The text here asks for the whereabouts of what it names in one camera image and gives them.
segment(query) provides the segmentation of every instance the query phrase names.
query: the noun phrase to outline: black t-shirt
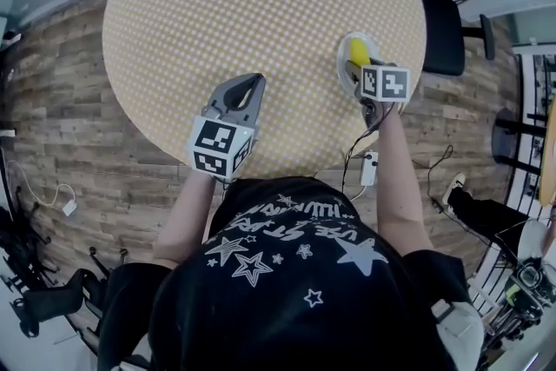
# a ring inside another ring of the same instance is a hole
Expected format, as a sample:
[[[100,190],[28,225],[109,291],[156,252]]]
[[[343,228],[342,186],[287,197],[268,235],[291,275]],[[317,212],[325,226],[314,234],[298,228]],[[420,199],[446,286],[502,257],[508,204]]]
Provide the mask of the black t-shirt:
[[[159,370],[454,369],[431,306],[469,300],[460,260],[401,257],[342,193],[311,178],[240,182],[212,224],[219,231],[173,271],[113,273],[100,369],[131,353],[106,351],[125,323],[129,344],[149,330]]]

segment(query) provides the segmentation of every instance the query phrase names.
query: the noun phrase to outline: yellow dotted tablecloth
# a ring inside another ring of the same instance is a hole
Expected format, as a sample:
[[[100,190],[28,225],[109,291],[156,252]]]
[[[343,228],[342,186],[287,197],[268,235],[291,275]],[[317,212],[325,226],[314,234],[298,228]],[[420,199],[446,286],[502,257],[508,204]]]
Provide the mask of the yellow dotted tablecloth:
[[[262,73],[259,141],[241,176],[269,178],[338,164],[365,130],[336,74],[351,31],[411,69],[414,89],[426,45],[421,0],[109,0],[103,51],[131,121],[185,163],[194,116],[214,87]]]

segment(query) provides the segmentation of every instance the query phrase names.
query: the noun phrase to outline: shoe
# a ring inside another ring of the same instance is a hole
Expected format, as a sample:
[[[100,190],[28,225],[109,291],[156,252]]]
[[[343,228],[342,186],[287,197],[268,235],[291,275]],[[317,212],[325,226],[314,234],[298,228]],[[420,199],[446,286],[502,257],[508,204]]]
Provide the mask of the shoe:
[[[445,192],[444,196],[442,196],[442,204],[447,206],[448,205],[448,197],[452,193],[452,190],[454,190],[456,187],[463,188],[463,185],[465,183],[466,183],[466,176],[465,175],[463,175],[462,173],[459,173],[458,175],[456,175],[453,178],[452,182],[450,182],[450,187],[448,187],[448,190]]]

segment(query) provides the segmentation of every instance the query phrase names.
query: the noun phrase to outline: wood plank floor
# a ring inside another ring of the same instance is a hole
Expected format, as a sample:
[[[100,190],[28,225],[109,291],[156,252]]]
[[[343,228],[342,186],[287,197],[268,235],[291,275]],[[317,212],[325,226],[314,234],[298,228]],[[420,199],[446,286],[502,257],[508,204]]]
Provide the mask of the wood plank floor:
[[[103,63],[101,34],[106,0],[82,0],[35,23],[11,49],[2,67],[3,115],[17,138],[2,138],[8,160],[24,168],[31,187],[51,201],[56,186],[70,184],[78,200],[74,215],[61,207],[71,198],[62,188],[53,208],[41,207],[35,225],[52,243],[44,256],[61,268],[60,282],[76,268],[96,270],[89,246],[115,266],[121,247],[130,260],[147,260],[151,243],[165,221],[189,168],[150,143],[118,104]],[[495,114],[506,107],[517,112],[519,74],[506,24],[494,22],[497,57],[488,62],[480,41],[467,40],[467,69],[451,78],[423,74],[403,122],[416,162],[432,165],[448,144],[452,158],[431,173],[430,192],[441,197],[452,177],[464,172],[473,194],[503,201],[510,169],[490,155]],[[356,195],[361,160],[347,173],[348,196]],[[13,164],[12,185],[23,186]],[[341,167],[317,177],[341,186]],[[441,251],[461,257],[468,274],[476,268],[485,245],[455,222],[437,214],[427,199],[427,170],[417,167],[427,229]],[[34,201],[23,187],[24,203]],[[213,209],[222,202],[218,189]],[[375,190],[354,202],[365,223],[375,224]],[[86,310],[73,317],[78,326],[91,323]]]

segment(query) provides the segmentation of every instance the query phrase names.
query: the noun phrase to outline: black pants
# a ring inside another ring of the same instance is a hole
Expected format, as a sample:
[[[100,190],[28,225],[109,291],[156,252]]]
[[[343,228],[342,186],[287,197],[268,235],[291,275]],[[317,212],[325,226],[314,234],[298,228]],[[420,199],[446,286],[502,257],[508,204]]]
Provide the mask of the black pants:
[[[516,262],[524,224],[515,224],[528,220],[527,215],[493,200],[474,200],[462,188],[452,191],[448,204],[466,226],[495,242],[508,261]]]

